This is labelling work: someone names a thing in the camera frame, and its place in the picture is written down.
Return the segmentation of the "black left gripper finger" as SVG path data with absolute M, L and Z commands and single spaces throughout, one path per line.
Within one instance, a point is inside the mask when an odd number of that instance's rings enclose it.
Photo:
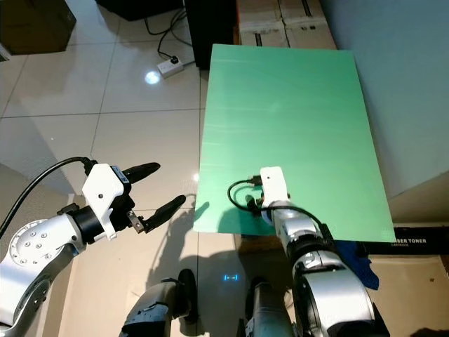
M 154 215 L 151 215 L 150 218 L 145 219 L 141 218 L 141 229 L 140 233 L 148 233 L 154 228 L 161 227 L 164 223 L 170 221 L 170 219 L 175 215 L 177 211 L 179 211 L 180 207 L 186 202 L 187 198 L 185 195 L 179 195 L 176 198 L 172 199 L 167 204 L 160 206 L 157 211 L 154 212 Z
M 156 161 L 151 163 L 141 164 L 141 166 L 133 166 L 123 171 L 126 180 L 130 183 L 137 183 L 144 180 L 147 176 L 150 176 L 155 171 L 161 168 L 160 164 Z

